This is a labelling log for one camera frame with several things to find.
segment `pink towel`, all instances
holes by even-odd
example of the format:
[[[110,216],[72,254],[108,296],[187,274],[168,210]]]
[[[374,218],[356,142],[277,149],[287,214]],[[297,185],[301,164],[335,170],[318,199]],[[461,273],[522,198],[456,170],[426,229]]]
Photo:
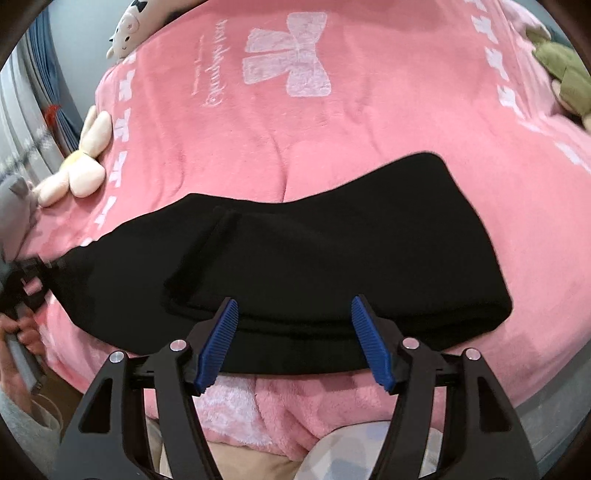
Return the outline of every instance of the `pink towel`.
[[[114,121],[108,181],[45,210],[25,254],[54,257],[190,192],[294,200],[434,151],[514,299],[500,328],[469,342],[512,401],[591,338],[591,140],[555,114],[497,0],[209,0],[108,71],[97,102]],[[113,348],[56,302],[40,322],[50,365],[85,390]],[[208,439],[301,459],[340,426],[387,419],[394,399],[357,372],[220,377],[196,404]],[[157,416],[150,392],[147,409]]]

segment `green plush toy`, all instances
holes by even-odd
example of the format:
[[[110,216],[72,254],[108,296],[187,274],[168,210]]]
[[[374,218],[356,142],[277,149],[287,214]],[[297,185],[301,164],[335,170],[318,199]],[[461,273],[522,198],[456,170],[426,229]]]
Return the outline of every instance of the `green plush toy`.
[[[550,41],[541,31],[528,29],[534,56],[554,77],[552,90],[560,104],[583,120],[591,132],[591,75],[572,49]]]

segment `stuffed animal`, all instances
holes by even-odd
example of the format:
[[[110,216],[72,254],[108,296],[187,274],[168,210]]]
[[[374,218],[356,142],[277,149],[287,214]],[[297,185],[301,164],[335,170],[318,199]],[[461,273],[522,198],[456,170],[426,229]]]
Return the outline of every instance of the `stuffed animal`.
[[[86,115],[78,150],[61,164],[59,171],[43,180],[34,193],[41,207],[49,207],[63,198],[68,190],[84,198],[98,190],[105,180],[104,167],[95,159],[109,145],[113,123],[108,112],[98,113],[93,105]]]
[[[170,20],[206,0],[134,0],[109,39],[113,44],[107,58],[122,60]]]
[[[35,223],[37,199],[19,175],[9,175],[0,183],[0,259],[12,262]]]
[[[569,47],[550,41],[538,30],[527,30],[534,56],[554,77],[552,90],[564,109],[581,117],[591,132],[591,75],[583,60]]]

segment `black cloth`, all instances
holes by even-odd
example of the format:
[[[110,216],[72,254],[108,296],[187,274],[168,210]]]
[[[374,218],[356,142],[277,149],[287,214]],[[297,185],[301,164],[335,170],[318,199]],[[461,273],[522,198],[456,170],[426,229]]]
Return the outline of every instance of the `black cloth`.
[[[512,304],[486,230],[436,155],[412,155],[289,203],[190,194],[61,258],[50,288],[72,321],[148,354],[223,298],[240,309],[223,372],[367,368],[350,319],[364,294],[405,335],[444,349]]]

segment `white wall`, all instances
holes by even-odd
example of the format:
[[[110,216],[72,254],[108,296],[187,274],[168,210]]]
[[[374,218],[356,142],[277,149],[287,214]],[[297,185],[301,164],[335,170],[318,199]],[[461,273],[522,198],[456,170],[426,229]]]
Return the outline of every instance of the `white wall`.
[[[64,109],[82,119],[95,102],[95,90],[112,60],[109,38],[131,0],[54,0],[49,6],[51,36],[63,75]],[[68,103],[71,97],[73,104]]]

